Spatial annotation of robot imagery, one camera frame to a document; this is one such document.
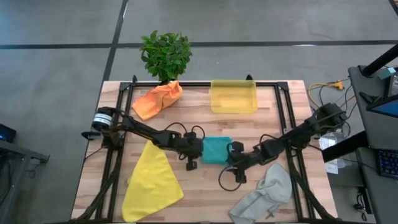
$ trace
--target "crumpled gray towel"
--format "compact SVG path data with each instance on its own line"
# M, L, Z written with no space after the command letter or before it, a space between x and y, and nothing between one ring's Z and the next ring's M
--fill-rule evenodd
M258 183L257 190L244 196L229 211L229 216L235 224L253 224L266 211L274 216L279 205L288 203L291 195L292 182L288 173L274 163L265 179Z

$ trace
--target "translucent yellow bin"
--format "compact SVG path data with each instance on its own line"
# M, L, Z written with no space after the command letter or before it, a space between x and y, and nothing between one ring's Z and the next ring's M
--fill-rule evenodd
M253 80L212 80L210 105L214 113L254 113L257 110Z

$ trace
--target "gray floor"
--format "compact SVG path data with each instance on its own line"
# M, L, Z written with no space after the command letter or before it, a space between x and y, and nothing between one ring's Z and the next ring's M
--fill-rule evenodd
M0 44L110 43L121 3L1 0ZM131 0L124 18L119 42L139 42L154 29L181 31L197 42L398 36L398 17L387 0ZM250 73L258 80L304 80L309 86L344 79L348 67L367 64L390 47L193 48L181 79L243 78ZM80 133L90 128L108 54L108 49L0 50L0 123L18 130L19 145L51 155L33 179L25 180L18 223L69 219L87 145ZM151 80L139 57L137 49L118 49L110 80L130 80L133 74ZM326 88L323 101L333 102L342 94ZM358 110L353 113L351 134L363 130ZM355 188L343 186L344 177L330 180L339 217L360 222L361 214L352 208Z

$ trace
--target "potted plant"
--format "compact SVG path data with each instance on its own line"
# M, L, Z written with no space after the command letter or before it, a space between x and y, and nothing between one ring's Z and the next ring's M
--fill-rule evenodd
M142 36L141 39L144 41L140 48L141 59L152 77L158 76L161 85L178 80L178 75L185 72L192 56L188 37L181 33L157 35L155 30L149 37Z

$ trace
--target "wooden table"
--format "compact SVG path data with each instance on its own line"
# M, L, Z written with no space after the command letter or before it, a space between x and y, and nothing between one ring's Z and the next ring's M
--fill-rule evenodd
M296 123L299 125L311 115L305 85L303 81L287 82ZM99 98L99 107L116 106L119 83L104 82ZM135 87L132 102L143 96L149 89ZM210 109L210 89L208 87L187 87L184 88L182 97L176 103L162 110L150 120L142 121L136 116L134 110L131 110L131 114L134 119L155 129L164 129L173 122L181 122L188 129L197 124L203 127L206 136L230 136L234 141L243 142L245 151L251 151L252 146L258 144L262 134L266 133L277 137L282 135L274 89L258 87L257 99L258 110L253 114L214 114ZM283 100L284 97L282 95L284 111L287 111ZM285 116L287 124L290 126L287 112L285 112ZM179 126L173 126L170 129L183 131ZM127 189L127 180L130 178L146 142L146 139L135 134L127 134L114 222L123 221L121 206ZM100 148L100 145L101 140L91 141L88 145L87 154L91 154ZM228 212L243 196L256 188L258 181L264 178L268 167L274 163L271 162L265 166L249 168L246 170L248 182L235 192L227 192L220 188L217 181L218 175L224 166L204 165L198 159L198 169L187 172L185 170L186 161L178 160L178 155L175 152L166 151L166 155L184 192L184 198L157 213L145 217L141 222L231 222ZM321 152L309 147L303 151L303 156L312 192L328 212L336 217L335 203ZM82 214L98 193L105 157L106 150L102 150L85 162L72 218ZM282 165L287 172L289 171L285 153L282 153L276 162ZM230 173L224 175L222 182L227 188L236 186L234 176ZM305 199L301 190L300 198L304 214L307 214ZM104 211L108 210L107 204L107 200L105 200ZM293 198L290 203L280 206L275 217L266 220L266 213L264 213L264 216L258 221L296 222L297 216Z

